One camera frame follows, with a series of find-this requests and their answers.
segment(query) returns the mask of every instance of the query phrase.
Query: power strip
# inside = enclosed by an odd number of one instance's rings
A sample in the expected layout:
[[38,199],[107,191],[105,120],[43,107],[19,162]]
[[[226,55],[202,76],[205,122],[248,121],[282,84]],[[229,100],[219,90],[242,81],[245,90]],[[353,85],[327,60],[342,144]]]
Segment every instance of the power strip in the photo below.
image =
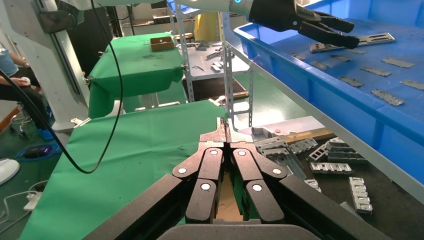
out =
[[43,194],[42,191],[38,191],[36,194],[28,193],[26,198],[28,199],[29,202],[23,207],[23,209],[25,211],[34,211],[37,204],[39,203],[39,200],[40,200],[42,194]]

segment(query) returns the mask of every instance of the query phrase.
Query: green tablecloth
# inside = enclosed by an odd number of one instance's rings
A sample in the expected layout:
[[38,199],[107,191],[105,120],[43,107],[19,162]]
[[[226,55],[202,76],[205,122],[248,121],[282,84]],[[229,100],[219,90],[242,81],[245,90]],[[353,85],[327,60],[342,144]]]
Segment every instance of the green tablecloth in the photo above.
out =
[[[152,94],[167,90],[171,82],[183,77],[183,58],[177,48],[152,52],[151,38],[171,36],[155,33],[120,37],[112,40],[112,46],[123,80],[124,97]],[[112,111],[113,101],[120,96],[118,69],[110,47],[91,71],[95,78],[90,87],[91,118],[104,117]]]
[[[80,240],[197,151],[199,136],[216,129],[225,110],[209,101],[123,115],[97,171],[78,172],[65,156],[54,169],[20,240]],[[114,117],[91,120],[72,133],[67,150],[91,169]]]

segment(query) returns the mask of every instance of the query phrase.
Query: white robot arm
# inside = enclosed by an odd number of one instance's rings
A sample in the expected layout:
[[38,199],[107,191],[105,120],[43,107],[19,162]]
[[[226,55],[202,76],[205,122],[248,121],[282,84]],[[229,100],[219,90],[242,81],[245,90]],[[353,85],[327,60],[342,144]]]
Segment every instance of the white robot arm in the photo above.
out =
[[[78,10],[91,9],[90,0],[62,0]],[[161,0],[95,0],[95,7],[121,6],[138,3],[153,4]],[[249,22],[277,32],[296,30],[300,34],[323,44],[355,48],[359,39],[335,31],[349,33],[354,24],[332,15],[308,10],[296,0],[175,0],[176,3],[195,9],[231,12],[245,16]]]

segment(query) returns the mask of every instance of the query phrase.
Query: person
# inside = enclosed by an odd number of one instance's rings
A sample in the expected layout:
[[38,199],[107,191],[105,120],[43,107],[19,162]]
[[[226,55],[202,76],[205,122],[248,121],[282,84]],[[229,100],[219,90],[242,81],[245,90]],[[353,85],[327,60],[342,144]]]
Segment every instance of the person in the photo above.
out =
[[[31,85],[40,87],[39,82],[31,70],[30,65],[25,59],[20,58],[13,52],[10,52],[0,42],[0,69],[16,84],[22,91],[31,99],[37,109],[42,114],[43,118],[48,121],[49,115],[46,112],[46,108],[43,103],[42,96],[33,88]],[[27,77],[30,83],[27,83],[23,77]],[[36,111],[28,105],[18,93],[12,88],[12,86],[6,81],[6,79],[0,76],[0,100],[6,101],[17,101],[22,102],[25,111],[32,118],[32,121],[37,128],[37,132],[45,140],[52,140],[53,137],[47,128],[43,125],[42,121],[37,117]]]

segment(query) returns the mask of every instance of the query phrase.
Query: blue plastic bin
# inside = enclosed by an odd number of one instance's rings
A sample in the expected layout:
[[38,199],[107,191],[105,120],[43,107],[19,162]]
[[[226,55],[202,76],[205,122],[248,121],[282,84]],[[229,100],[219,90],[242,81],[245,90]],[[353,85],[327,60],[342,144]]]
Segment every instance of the blue plastic bin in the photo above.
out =
[[[360,47],[365,54],[345,49],[310,53],[313,40],[296,31],[275,32],[257,24],[236,28],[243,51],[260,67],[348,131],[424,184],[424,91],[400,84],[404,79],[424,83],[424,0],[322,0],[308,6],[355,23],[351,35],[389,32],[395,41]],[[300,61],[292,54],[306,57]],[[345,55],[342,61],[331,55]],[[414,63],[402,68],[382,62],[393,58]],[[318,61],[329,65],[319,70]],[[388,77],[361,70],[391,72]],[[364,86],[352,87],[347,76]],[[405,101],[394,106],[371,93],[380,89]]]
[[[168,7],[175,14],[176,13],[175,1],[174,0],[166,0],[166,1],[168,2]],[[192,8],[192,7],[189,7],[189,6],[181,5],[181,11],[182,11],[183,14],[189,14],[189,13],[195,12],[197,10],[198,9],[196,9],[196,8]]]

